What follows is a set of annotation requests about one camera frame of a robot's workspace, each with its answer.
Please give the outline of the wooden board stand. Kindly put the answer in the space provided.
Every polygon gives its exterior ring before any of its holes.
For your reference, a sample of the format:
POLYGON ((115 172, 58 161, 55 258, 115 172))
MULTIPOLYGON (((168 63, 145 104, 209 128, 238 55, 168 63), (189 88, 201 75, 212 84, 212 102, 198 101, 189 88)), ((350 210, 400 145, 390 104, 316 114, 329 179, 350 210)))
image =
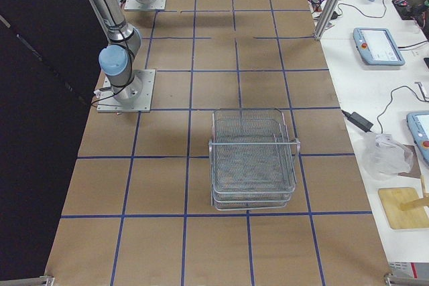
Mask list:
POLYGON ((382 188, 378 196, 390 228, 394 230, 428 228, 428 192, 424 176, 420 176, 422 197, 414 188, 382 188))

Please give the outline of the teach pendant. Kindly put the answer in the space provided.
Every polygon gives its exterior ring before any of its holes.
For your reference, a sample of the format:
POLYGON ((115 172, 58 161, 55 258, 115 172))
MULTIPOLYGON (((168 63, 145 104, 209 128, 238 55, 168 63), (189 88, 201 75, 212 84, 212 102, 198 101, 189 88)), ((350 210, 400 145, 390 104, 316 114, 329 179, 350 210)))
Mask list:
POLYGON ((422 154, 426 164, 428 164, 428 111, 418 111, 408 113, 406 121, 408 129, 412 134, 414 143, 422 154))
POLYGON ((358 53, 369 66, 403 66, 405 60, 386 28, 357 27, 353 39, 358 53))

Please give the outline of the lower teach pendant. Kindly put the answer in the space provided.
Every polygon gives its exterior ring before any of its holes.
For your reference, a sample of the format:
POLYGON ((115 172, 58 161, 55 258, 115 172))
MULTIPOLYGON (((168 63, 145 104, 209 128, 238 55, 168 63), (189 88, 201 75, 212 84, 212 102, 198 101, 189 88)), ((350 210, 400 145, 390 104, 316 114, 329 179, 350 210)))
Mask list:
POLYGON ((418 111, 408 113, 406 121, 408 129, 412 134, 414 143, 422 154, 426 164, 428 164, 428 111, 418 111))

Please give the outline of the black power adapter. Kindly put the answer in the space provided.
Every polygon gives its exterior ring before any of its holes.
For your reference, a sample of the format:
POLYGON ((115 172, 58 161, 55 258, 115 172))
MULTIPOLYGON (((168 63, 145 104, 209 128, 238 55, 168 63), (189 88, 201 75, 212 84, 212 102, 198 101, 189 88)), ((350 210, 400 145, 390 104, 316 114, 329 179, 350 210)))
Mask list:
POLYGON ((356 113, 356 112, 349 113, 347 111, 342 111, 342 113, 349 122, 354 124, 363 132, 367 133, 371 131, 373 123, 368 121, 366 118, 362 117, 359 113, 356 113))

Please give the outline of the clear plastic bag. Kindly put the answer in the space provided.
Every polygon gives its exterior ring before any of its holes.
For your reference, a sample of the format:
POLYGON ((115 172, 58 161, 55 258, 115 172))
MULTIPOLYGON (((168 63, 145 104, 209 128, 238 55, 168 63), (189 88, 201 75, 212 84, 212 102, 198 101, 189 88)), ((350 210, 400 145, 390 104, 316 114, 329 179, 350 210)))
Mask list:
POLYGON ((411 172, 414 153, 390 134, 368 132, 363 136, 363 144, 362 161, 369 174, 398 175, 411 172))

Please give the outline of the upper teach pendant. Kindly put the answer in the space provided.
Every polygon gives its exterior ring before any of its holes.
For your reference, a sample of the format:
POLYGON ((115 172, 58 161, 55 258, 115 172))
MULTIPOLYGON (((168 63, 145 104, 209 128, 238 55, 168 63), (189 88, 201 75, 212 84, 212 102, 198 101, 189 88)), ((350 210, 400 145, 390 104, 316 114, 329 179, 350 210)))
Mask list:
POLYGON ((386 28, 357 27, 353 39, 358 53, 369 66, 403 66, 405 60, 386 28))

